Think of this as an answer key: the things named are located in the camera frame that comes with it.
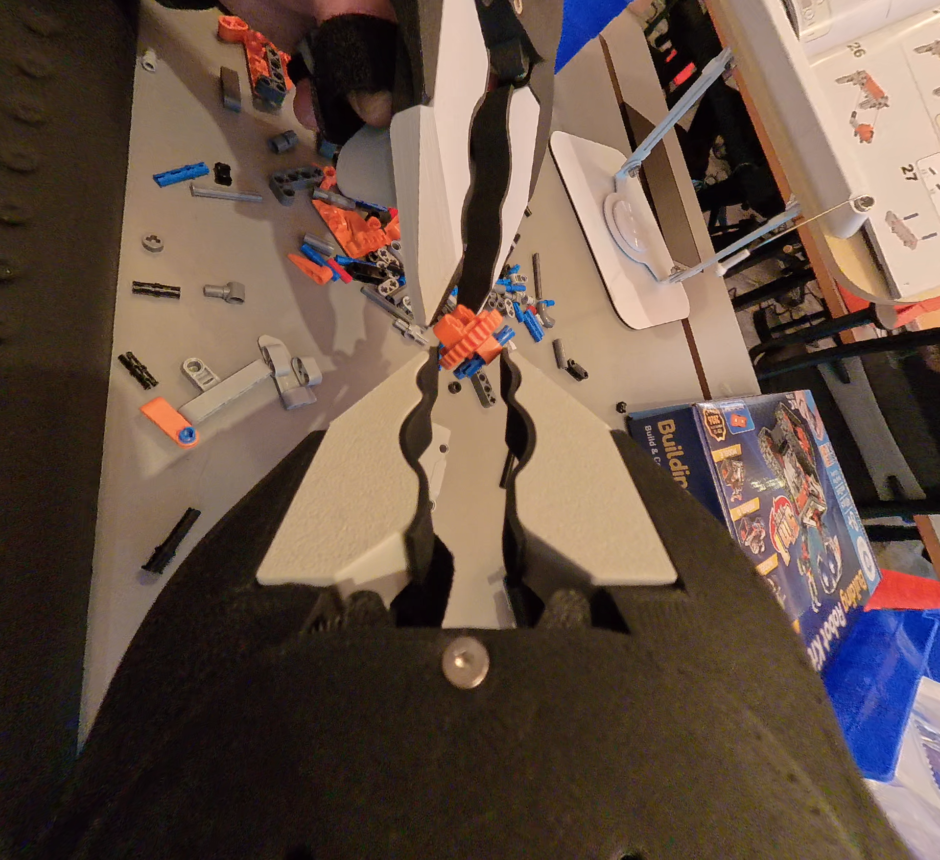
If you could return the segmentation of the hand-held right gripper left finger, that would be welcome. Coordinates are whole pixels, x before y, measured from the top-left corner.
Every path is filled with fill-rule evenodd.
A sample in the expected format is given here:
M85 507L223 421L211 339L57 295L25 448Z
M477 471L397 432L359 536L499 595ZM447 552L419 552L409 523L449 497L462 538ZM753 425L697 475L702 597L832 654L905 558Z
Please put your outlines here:
M438 365L423 349L330 425L276 531L261 585L371 591L390 607L431 559L430 444Z

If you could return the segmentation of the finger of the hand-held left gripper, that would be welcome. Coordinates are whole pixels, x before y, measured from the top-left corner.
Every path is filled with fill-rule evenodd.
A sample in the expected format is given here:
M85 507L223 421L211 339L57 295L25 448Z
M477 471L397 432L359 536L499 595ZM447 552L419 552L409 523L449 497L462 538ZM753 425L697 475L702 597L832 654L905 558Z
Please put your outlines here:
M523 219L530 197L540 105L528 87L491 90L471 131L471 185L464 207L460 304L479 311Z
M474 0L441 0L434 93L396 114L390 139L407 294L429 326L462 261L469 133L486 90L489 59Z

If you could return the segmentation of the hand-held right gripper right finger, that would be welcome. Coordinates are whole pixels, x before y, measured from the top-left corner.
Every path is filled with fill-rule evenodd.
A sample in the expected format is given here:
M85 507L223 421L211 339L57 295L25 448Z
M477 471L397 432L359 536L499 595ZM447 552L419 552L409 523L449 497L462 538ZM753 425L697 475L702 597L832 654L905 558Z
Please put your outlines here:
M508 483L503 553L513 610L562 588L672 586L678 574L608 425L516 351L501 355Z

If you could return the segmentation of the pile of small building parts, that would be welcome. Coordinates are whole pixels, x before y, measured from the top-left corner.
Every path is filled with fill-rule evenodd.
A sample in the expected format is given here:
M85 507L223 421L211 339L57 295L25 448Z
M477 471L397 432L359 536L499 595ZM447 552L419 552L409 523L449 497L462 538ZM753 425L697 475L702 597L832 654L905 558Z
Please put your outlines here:
M476 107L472 125L476 113L484 100L484 97L491 90L497 89L501 86L512 85L497 84L496 75L492 71L490 73L487 91L483 94L480 102ZM470 154L472 125L469 133L468 152L470 172L472 172ZM386 137L388 137L387 146L391 151L392 174L394 175L390 127L391 124L387 130ZM275 174L272 176L273 191L276 195L276 198L284 204L297 199L301 192L310 193L314 209L321 215L323 221L332 232L338 243L340 251L347 255L349 259L348 266L351 266L353 262L361 262L368 256L374 256L374 260L371 262L371 265L379 266L383 269L382 278L379 278L378 275L373 275L371 278L373 283L377 283L379 285L380 296L384 297L389 294L390 290L393 290L397 287L402 287L404 290L403 293L408 297L410 302L409 295L407 294L406 276L404 272L400 241L400 223L399 211L397 208L395 179L393 178L394 197L392 198L392 203L387 206L384 203L386 196L383 194L377 194L379 205L373 206L371 201L374 198L374 195L371 193L355 194L353 192L351 178L346 175L347 169L357 166L360 162L365 165L367 170L373 168L373 165L369 161L369 138L370 130L366 127L363 127L357 131L353 137L350 137L343 145L342 149L340 150L339 159L335 168L334 187L323 189L320 186L314 186L308 188L306 186L306 178L308 176L310 176L314 181L321 181L324 178L323 169L311 167L308 169L289 169L275 172ZM466 205L469 188L465 197L464 207ZM465 251L465 241L462 228L463 217L464 210L462 215L461 233ZM440 305L436 316L430 323L430 326L432 327L434 327L435 324L445 314L452 313L458 305L463 305L459 303L457 298L457 286L462 272L463 261L464 254L462 261L454 274L454 278L452 280L452 289L447 295L446 300ZM494 286L497 284L499 277L500 274L495 280L491 290L494 289ZM500 304L489 303L489 294L487 295L482 308L479 311L473 311L474 313L480 313L484 310L495 310L500 312ZM416 322L411 302L410 309L412 318L416 325L419 327L428 327L421 326Z

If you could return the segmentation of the orange toothed gear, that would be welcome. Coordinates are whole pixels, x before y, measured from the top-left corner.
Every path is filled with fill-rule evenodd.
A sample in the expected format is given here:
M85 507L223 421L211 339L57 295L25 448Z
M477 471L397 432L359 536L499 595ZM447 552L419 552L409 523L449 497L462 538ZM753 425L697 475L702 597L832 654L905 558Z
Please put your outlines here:
M432 330L439 342L440 368L454 371L459 379L473 376L500 356L515 335L498 311L474 313L464 305L445 314Z

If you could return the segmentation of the white book stand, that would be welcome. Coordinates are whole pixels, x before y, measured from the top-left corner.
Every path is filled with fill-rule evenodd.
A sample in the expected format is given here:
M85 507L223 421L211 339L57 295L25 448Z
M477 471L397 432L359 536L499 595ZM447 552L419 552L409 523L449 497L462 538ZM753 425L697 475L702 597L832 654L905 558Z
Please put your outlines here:
M551 138L552 157L617 315L635 329L687 316L689 305L683 281L713 264L722 271L730 263L730 255L742 257L746 244L793 219L798 210L805 219L816 223L817 240L833 257L838 276L847 287L855 287L858 294L897 303L916 302L937 294L935 288L907 299L893 297L865 231L860 229L847 239L833 234L831 228L835 224L828 216L839 207L822 209L821 201L812 195L809 170L784 125L783 106L776 101L759 70L753 41L747 38L740 15L727 0L706 1L726 49L704 68L703 77L693 83L636 152L626 156L615 148L561 131ZM655 145L703 97L707 88L717 86L718 77L730 64L735 65L738 82L745 86L757 110L759 123L786 176L791 197L782 213L752 234L742 236L714 258L683 268L669 253L642 188L639 171Z

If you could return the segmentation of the grey rectangular panel piece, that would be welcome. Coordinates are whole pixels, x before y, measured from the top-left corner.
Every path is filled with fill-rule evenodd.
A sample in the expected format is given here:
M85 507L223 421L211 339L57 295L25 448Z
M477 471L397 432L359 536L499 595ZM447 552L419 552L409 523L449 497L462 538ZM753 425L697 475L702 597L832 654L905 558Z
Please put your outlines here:
M450 429L432 422L431 442L419 459L428 479L429 501L432 511L436 508L444 481L450 437Z

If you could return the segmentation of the black long pin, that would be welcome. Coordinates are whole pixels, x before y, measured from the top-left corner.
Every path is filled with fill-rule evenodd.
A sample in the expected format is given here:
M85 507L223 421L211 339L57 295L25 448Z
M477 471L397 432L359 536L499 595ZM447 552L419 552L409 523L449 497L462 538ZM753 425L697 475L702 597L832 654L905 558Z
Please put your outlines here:
M194 507L187 508L176 522L166 538L154 549L146 563L141 566L143 572L162 575L175 558L185 537L188 536L201 516L201 511Z

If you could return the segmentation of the blue robot kit box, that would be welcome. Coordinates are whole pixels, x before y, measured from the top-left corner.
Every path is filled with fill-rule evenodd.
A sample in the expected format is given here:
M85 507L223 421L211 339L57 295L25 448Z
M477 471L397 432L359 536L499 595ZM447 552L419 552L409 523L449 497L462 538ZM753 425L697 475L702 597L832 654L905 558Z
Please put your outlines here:
M822 673L881 572L811 393L634 412L628 431L728 526Z

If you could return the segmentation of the orange connector block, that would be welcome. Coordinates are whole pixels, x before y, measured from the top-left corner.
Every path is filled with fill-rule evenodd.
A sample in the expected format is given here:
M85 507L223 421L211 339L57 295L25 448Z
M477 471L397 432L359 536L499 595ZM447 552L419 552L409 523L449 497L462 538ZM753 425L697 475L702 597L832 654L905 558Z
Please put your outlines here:
M139 411L179 447L191 449L199 442L196 428L164 398L147 401Z

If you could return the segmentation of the open instruction booklet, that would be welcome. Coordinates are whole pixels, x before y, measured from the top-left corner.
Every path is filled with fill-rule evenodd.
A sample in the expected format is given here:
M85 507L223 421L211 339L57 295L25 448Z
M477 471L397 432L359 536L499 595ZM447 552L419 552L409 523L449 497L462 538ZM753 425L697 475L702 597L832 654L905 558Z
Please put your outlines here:
M893 297L938 288L938 0L727 0L812 195L863 229Z

